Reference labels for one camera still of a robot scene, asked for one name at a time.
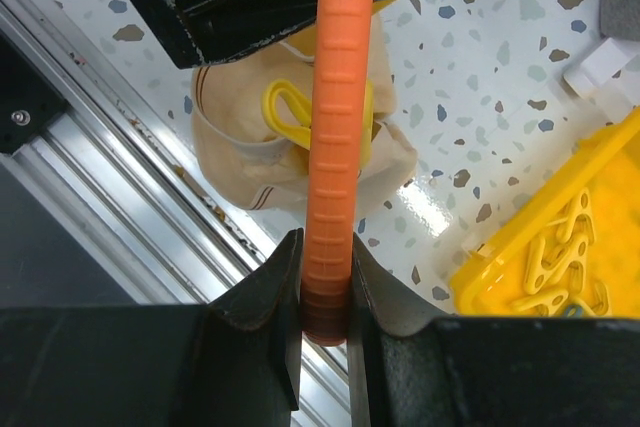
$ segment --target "yellow plastic bin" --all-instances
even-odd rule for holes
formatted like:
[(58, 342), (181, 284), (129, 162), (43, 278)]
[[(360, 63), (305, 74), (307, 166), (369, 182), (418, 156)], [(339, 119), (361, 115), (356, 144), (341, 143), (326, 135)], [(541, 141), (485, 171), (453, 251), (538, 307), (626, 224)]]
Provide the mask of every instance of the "yellow plastic bin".
[(582, 141), (451, 287), (465, 315), (640, 318), (640, 108)]

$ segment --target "terrazzo table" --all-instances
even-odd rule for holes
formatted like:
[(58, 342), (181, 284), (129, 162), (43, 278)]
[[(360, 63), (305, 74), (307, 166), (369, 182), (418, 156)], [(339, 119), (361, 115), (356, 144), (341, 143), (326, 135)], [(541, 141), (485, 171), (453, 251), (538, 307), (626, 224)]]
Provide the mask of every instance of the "terrazzo table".
[[(191, 72), (173, 66), (129, 1), (51, 2), (192, 147)], [(578, 139), (640, 99), (640, 58), (591, 102), (561, 82), (599, 40), (598, 3), (398, 0), (382, 12), (398, 95), (393, 120), (420, 160), (413, 181), (356, 230), (383, 265), (444, 310), (453, 310), (447, 279), (466, 252), (513, 216)], [(275, 242), (304, 220), (251, 216)]]

